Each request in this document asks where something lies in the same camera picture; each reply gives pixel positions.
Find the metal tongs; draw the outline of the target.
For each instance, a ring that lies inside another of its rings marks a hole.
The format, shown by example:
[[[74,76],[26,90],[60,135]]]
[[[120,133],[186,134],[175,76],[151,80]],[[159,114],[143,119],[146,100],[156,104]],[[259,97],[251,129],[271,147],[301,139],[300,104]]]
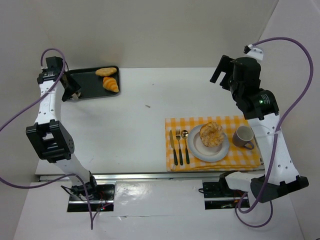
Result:
[[[72,100],[72,101],[78,101],[79,98],[80,98],[80,96],[81,96],[81,93],[78,92],[78,91],[76,91],[74,94],[72,94],[72,95],[70,96],[69,99]]]

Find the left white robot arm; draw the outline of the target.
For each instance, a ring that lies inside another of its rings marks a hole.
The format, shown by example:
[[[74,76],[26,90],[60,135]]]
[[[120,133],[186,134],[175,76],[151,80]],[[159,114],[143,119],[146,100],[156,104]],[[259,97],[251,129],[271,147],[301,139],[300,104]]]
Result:
[[[26,128],[26,136],[41,160],[55,165],[71,180],[70,195],[98,196],[97,182],[75,156],[75,143],[61,122],[61,104],[76,99],[80,85],[65,71],[63,60],[46,58],[47,67],[37,78],[41,97],[35,123]]]

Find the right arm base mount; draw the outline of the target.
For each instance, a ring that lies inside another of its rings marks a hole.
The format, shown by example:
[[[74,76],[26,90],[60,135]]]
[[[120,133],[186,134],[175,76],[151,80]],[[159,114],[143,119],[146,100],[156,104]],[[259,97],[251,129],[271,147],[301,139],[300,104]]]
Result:
[[[232,190],[225,185],[225,181],[204,181],[198,189],[204,197],[205,210],[234,209],[244,194],[241,190]]]

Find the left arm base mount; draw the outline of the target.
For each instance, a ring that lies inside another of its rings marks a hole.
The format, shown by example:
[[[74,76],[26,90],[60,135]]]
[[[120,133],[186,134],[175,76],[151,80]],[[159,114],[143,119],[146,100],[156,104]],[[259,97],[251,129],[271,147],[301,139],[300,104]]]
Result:
[[[61,186],[68,194],[68,213],[88,212],[86,197],[83,195],[77,196],[71,192],[71,189]],[[97,193],[89,196],[90,208],[92,212],[100,210],[101,212],[114,211],[115,183],[98,184]]]

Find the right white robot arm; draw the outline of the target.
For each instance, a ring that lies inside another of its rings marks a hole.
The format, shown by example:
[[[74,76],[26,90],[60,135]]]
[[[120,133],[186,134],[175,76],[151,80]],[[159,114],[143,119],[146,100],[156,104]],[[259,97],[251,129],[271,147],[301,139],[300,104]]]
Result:
[[[230,91],[248,121],[265,168],[262,176],[229,171],[220,175],[219,183],[226,190],[252,193],[258,202],[266,203],[308,187],[309,181],[299,174],[290,157],[274,94],[260,87],[262,56],[262,52],[252,51],[236,59],[223,55],[210,82],[225,74],[220,86]]]

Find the sugared round bread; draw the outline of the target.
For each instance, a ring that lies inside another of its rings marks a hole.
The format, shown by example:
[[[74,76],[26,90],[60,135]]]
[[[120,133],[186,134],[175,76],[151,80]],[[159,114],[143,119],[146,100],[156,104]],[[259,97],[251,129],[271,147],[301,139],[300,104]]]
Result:
[[[218,147],[224,141],[223,128],[215,121],[204,124],[199,131],[201,142],[209,148]]]

